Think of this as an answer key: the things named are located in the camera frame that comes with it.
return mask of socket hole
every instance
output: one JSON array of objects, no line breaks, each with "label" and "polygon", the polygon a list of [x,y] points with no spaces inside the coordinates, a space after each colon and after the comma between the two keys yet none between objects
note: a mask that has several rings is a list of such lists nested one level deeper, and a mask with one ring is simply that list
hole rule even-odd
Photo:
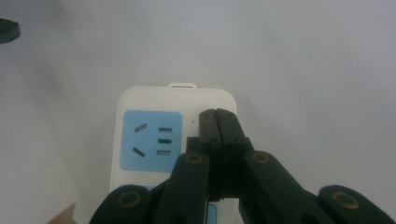
[{"label": "socket hole", "polygon": [[133,151],[134,151],[137,155],[139,155],[139,156],[141,156],[141,157],[145,157],[145,156],[146,156],[146,154],[145,154],[144,152],[142,152],[142,151],[141,151],[139,148],[137,148],[137,147],[134,147]]},{"label": "socket hole", "polygon": [[171,150],[157,150],[157,155],[170,156],[171,155]]},{"label": "socket hole", "polygon": [[159,128],[158,132],[160,133],[171,133],[173,130],[171,128]]},{"label": "socket hole", "polygon": [[172,139],[158,139],[158,143],[161,144],[172,144]]},{"label": "socket hole", "polygon": [[147,127],[148,127],[147,123],[144,123],[144,124],[140,125],[139,127],[135,128],[134,131],[136,133],[142,132],[143,130],[147,129]]}]

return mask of electrical outlet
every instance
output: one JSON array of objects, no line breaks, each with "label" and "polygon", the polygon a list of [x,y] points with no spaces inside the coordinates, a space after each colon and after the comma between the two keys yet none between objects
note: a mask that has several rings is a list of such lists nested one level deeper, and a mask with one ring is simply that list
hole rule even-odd
[{"label": "electrical outlet", "polygon": [[124,113],[120,167],[127,171],[170,173],[181,151],[178,112],[128,110]]}]

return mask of white surface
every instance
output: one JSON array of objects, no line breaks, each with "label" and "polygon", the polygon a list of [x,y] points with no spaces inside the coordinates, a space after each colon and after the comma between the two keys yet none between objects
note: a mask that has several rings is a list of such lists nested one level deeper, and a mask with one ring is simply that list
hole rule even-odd
[{"label": "white surface", "polygon": [[106,197],[120,95],[171,81],[233,95],[256,149],[306,189],[355,189],[396,219],[394,1],[22,1],[0,17],[0,223]]}]

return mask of power strip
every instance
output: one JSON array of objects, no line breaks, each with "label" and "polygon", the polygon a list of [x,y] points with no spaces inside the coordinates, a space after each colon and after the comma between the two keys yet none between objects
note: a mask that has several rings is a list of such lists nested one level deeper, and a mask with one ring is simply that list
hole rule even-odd
[{"label": "power strip", "polygon": [[[169,178],[187,137],[199,136],[199,114],[211,108],[236,114],[230,93],[194,84],[126,91],[118,107],[110,191],[127,184],[151,189]],[[211,203],[207,223],[235,223],[235,210],[234,199]]]}]

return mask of bolt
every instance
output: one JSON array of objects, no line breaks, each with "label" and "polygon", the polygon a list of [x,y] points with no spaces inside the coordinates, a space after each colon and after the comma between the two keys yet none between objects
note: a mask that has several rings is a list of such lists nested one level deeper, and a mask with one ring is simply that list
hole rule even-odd
[{"label": "bolt", "polygon": [[360,206],[355,197],[342,191],[334,192],[332,194],[332,199],[348,209],[357,209]]},{"label": "bolt", "polygon": [[186,157],[186,161],[192,164],[198,164],[201,163],[202,157],[200,155],[192,154]]},{"label": "bolt", "polygon": [[141,196],[136,191],[126,191],[123,192],[118,199],[118,204],[120,207],[129,208],[139,204]]},{"label": "bolt", "polygon": [[255,153],[251,158],[258,163],[267,163],[270,160],[267,155],[261,153]]}]

